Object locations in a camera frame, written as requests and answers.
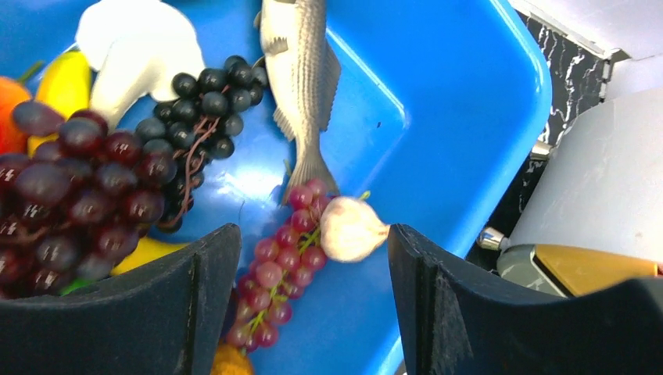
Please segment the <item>toy fish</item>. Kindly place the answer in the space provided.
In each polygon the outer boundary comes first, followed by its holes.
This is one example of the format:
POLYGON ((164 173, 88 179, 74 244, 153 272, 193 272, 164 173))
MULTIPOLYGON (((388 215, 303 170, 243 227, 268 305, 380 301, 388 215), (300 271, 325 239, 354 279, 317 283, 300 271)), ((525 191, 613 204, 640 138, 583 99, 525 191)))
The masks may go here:
POLYGON ((328 129, 341 66, 328 43, 325 0, 263 0, 254 26, 260 32, 276 109, 273 119, 296 145, 296 162, 281 202, 291 190, 318 178, 333 193, 339 188, 320 149, 328 129))

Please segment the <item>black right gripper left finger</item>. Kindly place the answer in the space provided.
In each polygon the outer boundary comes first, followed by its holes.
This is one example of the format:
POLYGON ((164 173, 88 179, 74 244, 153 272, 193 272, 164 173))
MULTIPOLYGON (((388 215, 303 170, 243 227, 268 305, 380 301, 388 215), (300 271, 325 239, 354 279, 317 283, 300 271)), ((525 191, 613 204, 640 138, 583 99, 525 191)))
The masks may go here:
POLYGON ((68 295, 3 301, 2 373, 208 374, 241 246, 229 223, 68 295))

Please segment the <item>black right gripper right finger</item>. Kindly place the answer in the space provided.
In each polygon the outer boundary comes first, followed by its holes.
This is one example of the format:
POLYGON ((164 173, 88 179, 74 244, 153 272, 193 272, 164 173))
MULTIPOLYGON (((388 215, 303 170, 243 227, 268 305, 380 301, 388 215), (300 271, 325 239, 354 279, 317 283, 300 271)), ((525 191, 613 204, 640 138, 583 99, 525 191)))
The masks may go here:
POLYGON ((578 298, 504 280, 394 224, 389 268, 410 374, 659 374, 662 280, 578 298))

